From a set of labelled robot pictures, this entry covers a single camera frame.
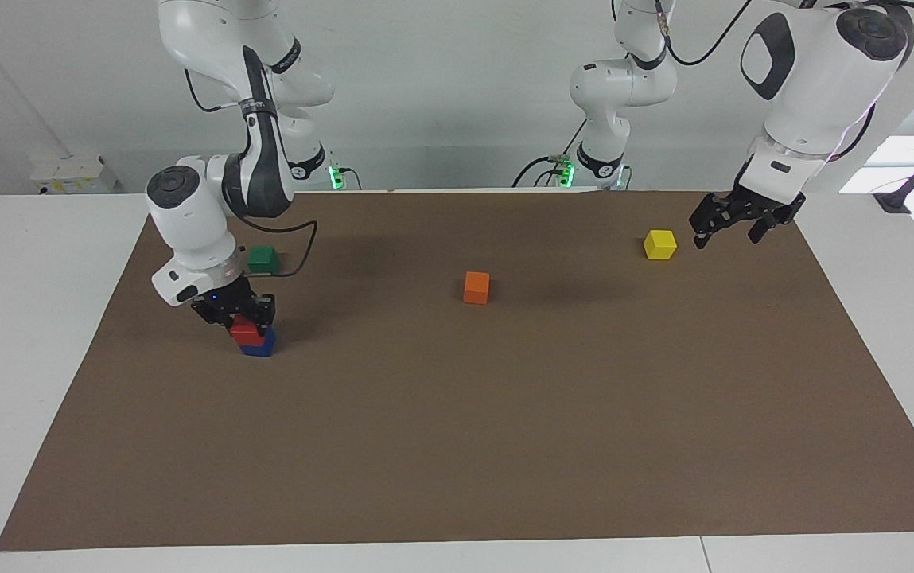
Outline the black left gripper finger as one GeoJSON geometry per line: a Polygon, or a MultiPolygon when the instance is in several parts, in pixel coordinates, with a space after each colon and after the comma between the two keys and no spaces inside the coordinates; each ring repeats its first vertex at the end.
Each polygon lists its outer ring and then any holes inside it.
{"type": "Polygon", "coordinates": [[[792,202],[791,204],[766,211],[765,214],[751,226],[750,231],[748,232],[750,242],[752,244],[758,244],[764,239],[767,233],[773,231],[777,226],[791,224],[802,206],[803,202],[792,202]]]}
{"type": "Polygon", "coordinates": [[[693,242],[698,250],[707,246],[711,236],[736,224],[741,215],[741,204],[730,198],[704,197],[689,217],[694,233],[693,242]]]}

